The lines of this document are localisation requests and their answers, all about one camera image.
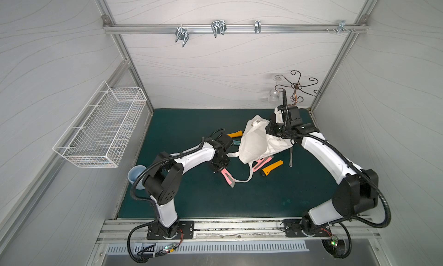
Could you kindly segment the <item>white printed tote bag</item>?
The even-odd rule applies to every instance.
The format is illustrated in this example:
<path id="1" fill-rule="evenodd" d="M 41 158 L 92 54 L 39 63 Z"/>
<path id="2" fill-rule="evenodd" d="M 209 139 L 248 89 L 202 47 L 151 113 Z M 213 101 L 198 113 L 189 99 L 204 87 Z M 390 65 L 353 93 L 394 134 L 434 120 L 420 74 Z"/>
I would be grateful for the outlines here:
<path id="1" fill-rule="evenodd" d="M 246 124 L 243 132 L 241 144 L 238 151 L 228 153 L 228 157 L 238 157 L 243 164 L 248 164 L 250 168 L 247 180 L 234 179 L 235 183 L 247 183 L 253 177 L 252 163 L 258 159 L 281 153 L 293 147 L 291 139 L 282 139 L 266 133 L 269 120 L 256 115 Z"/>

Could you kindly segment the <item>pink art knife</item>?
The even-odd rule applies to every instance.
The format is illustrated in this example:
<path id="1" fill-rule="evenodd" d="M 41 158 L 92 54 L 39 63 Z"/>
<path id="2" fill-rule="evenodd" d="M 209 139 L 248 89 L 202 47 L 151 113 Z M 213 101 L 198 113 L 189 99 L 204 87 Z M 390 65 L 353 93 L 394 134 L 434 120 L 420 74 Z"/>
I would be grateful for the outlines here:
<path id="1" fill-rule="evenodd" d="M 228 170 L 227 169 L 222 169 L 221 170 L 221 174 L 225 178 L 227 184 L 229 186 L 231 186 L 232 188 L 234 188 L 235 187 L 235 181 L 234 181 L 233 176 L 228 172 Z"/>

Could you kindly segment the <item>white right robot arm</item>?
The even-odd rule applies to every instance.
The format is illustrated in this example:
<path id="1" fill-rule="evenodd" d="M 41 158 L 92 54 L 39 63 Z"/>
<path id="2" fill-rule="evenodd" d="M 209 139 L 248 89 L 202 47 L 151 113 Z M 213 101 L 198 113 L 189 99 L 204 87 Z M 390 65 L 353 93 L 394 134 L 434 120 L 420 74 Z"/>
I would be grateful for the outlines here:
<path id="1" fill-rule="evenodd" d="M 328 201 L 310 209 L 300 221 L 300 230 L 308 237 L 314 236 L 327 224 L 357 220 L 373 228 L 386 228 L 392 220 L 388 201 L 378 188 L 378 174 L 371 169 L 364 170 L 351 162 L 336 147 L 327 141 L 313 124 L 291 125 L 272 120 L 266 133 L 292 143 L 299 143 L 329 171 L 338 187 Z M 370 222 L 360 213 L 376 208 L 378 201 L 384 209 L 384 220 Z"/>

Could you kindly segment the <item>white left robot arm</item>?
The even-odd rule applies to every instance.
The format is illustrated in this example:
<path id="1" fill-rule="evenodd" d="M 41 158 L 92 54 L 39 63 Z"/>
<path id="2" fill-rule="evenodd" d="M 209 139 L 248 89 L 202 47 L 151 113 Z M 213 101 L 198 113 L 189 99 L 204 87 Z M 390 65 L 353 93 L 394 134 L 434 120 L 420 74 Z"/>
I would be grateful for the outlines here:
<path id="1" fill-rule="evenodd" d="M 153 163 L 137 176 L 130 190 L 131 198 L 147 201 L 155 214 L 155 220 L 148 225 L 148 239 L 177 236 L 180 220 L 174 198 L 183 175 L 206 162 L 214 173 L 222 172 L 230 162 L 228 151 L 233 145 L 233 139 L 224 133 L 216 139 L 202 138 L 199 145 L 186 151 L 159 153 Z"/>

